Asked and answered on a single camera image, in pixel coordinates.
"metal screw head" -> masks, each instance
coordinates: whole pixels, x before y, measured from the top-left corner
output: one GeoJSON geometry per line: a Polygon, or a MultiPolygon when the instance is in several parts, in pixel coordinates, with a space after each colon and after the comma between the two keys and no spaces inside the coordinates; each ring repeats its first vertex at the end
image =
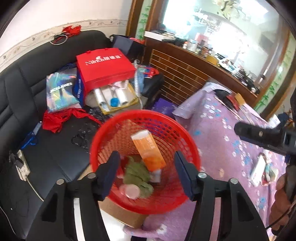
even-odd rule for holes
{"type": "Polygon", "coordinates": [[[238,181],[236,178],[232,178],[232,179],[230,179],[230,182],[231,182],[232,184],[238,184],[238,183],[239,183],[239,181],[238,181]]]}
{"type": "Polygon", "coordinates": [[[64,179],[59,179],[57,180],[57,185],[62,185],[65,182],[64,179]]]}
{"type": "Polygon", "coordinates": [[[96,174],[95,174],[94,172],[91,172],[91,173],[89,173],[89,174],[87,175],[87,177],[88,177],[89,179],[93,179],[93,178],[96,177],[96,174]]]}
{"type": "Polygon", "coordinates": [[[205,174],[204,172],[200,172],[198,174],[198,177],[200,177],[200,178],[206,178],[207,177],[207,174],[205,174]]]}

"person's hand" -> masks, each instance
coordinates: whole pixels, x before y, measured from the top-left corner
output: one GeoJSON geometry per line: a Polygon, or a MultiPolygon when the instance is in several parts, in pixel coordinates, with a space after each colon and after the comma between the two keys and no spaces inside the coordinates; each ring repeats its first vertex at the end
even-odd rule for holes
{"type": "MultiPolygon", "coordinates": [[[[279,219],[290,207],[291,203],[288,199],[288,196],[284,190],[285,187],[285,174],[282,175],[276,183],[276,194],[274,195],[275,201],[271,206],[271,213],[269,215],[269,225],[279,219]]],[[[280,226],[287,225],[289,222],[289,216],[286,214],[280,221],[278,221],[271,228],[273,230],[279,230],[280,226]]]]}

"red plastic basket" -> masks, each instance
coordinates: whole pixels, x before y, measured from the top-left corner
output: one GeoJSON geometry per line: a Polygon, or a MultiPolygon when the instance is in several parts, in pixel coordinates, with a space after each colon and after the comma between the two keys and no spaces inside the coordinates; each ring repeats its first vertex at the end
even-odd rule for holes
{"type": "Polygon", "coordinates": [[[200,168],[197,147],[189,133],[176,121],[150,110],[132,110],[116,115],[104,123],[96,133],[90,152],[93,171],[105,163],[112,151],[122,156],[135,155],[138,151],[131,135],[148,129],[166,162],[162,169],[161,183],[154,186],[154,192],[147,199],[132,200],[119,192],[119,182],[115,180],[109,198],[127,210],[141,214],[165,213],[175,209],[187,197],[184,194],[174,165],[174,154],[180,150],[188,162],[200,168]]]}

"white tube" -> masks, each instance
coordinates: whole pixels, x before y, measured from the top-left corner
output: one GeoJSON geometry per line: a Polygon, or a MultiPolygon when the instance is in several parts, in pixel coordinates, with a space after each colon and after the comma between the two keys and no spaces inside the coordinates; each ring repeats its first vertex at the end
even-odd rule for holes
{"type": "Polygon", "coordinates": [[[100,88],[94,89],[94,96],[96,97],[96,100],[97,100],[99,106],[101,106],[103,109],[106,109],[107,102],[106,102],[104,95],[103,95],[100,88]]]}
{"type": "Polygon", "coordinates": [[[125,105],[128,103],[128,99],[124,93],[123,89],[115,89],[115,93],[121,105],[125,105]]]}

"black bag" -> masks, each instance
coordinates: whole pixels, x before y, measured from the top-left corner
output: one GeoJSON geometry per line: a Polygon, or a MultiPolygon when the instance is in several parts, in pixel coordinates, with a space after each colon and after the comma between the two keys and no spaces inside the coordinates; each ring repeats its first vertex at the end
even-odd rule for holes
{"type": "Polygon", "coordinates": [[[118,48],[131,62],[141,59],[144,53],[144,44],[129,39],[128,36],[113,34],[112,48],[118,48]]]}

